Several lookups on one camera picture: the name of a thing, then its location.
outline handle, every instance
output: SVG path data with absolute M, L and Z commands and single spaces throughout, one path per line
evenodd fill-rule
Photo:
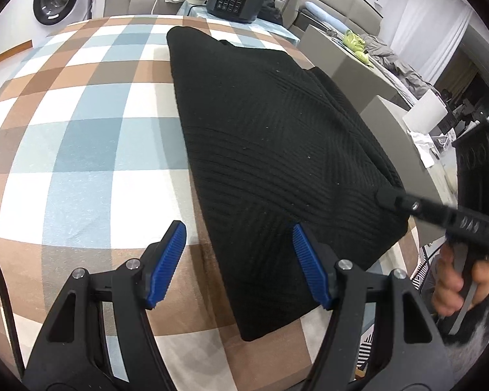
M 480 254 L 468 249 L 467 244 L 464 243 L 454 244 L 453 250 L 455 253 L 453 267 L 455 271 L 462 274 L 464 280 L 464 286 L 459 292 L 464 299 L 464 305 L 458 312 L 438 320 L 438 330 L 447 335 L 455 335 L 459 331 L 460 325 L 462 325 L 462 321 L 469 310 L 477 288 L 477 284 L 472 280 L 472 267 L 477 260 L 482 259 Z

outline wooden baseboard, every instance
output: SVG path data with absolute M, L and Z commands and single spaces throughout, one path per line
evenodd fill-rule
M 17 46 L 10 48 L 9 50 L 1 53 L 0 62 L 4 61 L 5 59 L 8 59 L 9 57 L 15 56 L 18 53 L 21 53 L 22 51 L 29 50 L 30 48 L 33 48 L 32 41 L 26 41 L 25 43 L 18 44 Z

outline bed headboard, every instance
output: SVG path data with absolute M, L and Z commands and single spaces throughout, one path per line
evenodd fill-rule
M 306 1 L 315 3 L 356 34 L 378 35 L 380 31 L 382 15 L 366 0 L 287 0 L 283 7 L 285 27 L 292 26 Z

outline gray blanket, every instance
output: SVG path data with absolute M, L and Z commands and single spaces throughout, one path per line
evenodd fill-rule
M 415 69 L 400 60 L 390 46 L 381 41 L 380 38 L 369 34 L 362 34 L 360 37 L 366 41 L 365 49 L 369 55 L 399 78 L 417 99 L 422 97 L 427 90 L 432 90 L 440 97 L 433 85 L 423 80 Z

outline rolled blue item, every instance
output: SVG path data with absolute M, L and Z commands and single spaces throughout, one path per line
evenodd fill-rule
M 349 29 L 344 23 L 340 22 L 339 19 L 334 18 L 332 15 L 327 13 L 325 10 L 322 10 L 322 8 L 320 8 L 316 4 L 307 1 L 306 3 L 304 3 L 304 6 L 317 19 L 319 19 L 323 23 L 327 23 L 328 25 L 331 25 L 332 27 L 337 29 L 341 34 L 345 34 L 346 31 Z

